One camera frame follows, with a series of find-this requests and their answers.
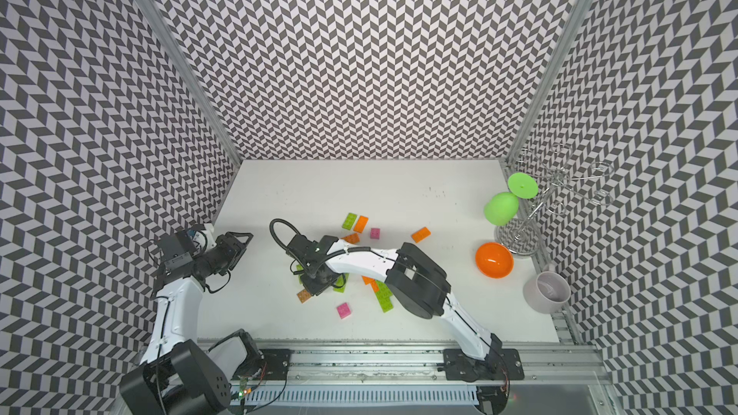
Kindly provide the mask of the green lego plate front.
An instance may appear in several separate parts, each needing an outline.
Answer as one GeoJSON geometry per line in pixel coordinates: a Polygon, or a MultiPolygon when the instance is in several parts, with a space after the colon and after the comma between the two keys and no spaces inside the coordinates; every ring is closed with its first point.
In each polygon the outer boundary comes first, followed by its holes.
{"type": "Polygon", "coordinates": [[[381,292],[377,292],[375,296],[383,313],[387,313],[388,311],[394,309],[394,305],[392,304],[391,298],[389,296],[386,296],[381,292]]]}

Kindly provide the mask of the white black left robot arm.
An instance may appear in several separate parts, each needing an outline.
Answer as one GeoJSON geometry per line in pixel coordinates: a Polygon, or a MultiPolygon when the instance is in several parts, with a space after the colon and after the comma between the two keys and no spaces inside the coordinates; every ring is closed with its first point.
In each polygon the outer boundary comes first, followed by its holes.
{"type": "Polygon", "coordinates": [[[125,413],[221,414],[234,397],[233,378],[263,382],[266,359],[245,330],[207,350],[197,343],[200,304],[216,291],[209,278],[230,279],[252,239],[198,224],[155,241],[148,254],[157,267],[157,314],[140,364],[120,382],[125,413]]]}

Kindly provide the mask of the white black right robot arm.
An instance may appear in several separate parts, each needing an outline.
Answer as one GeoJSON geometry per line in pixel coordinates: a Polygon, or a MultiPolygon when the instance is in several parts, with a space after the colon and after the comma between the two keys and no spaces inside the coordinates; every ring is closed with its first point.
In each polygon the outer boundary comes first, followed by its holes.
{"type": "Polygon", "coordinates": [[[334,236],[310,241],[303,234],[296,234],[288,244],[279,246],[302,267],[300,279],[309,294],[318,296],[347,275],[381,282],[412,315],[444,322],[463,353],[461,380],[510,377],[499,337],[459,303],[446,271],[416,245],[404,243],[399,249],[374,249],[334,236]]]}

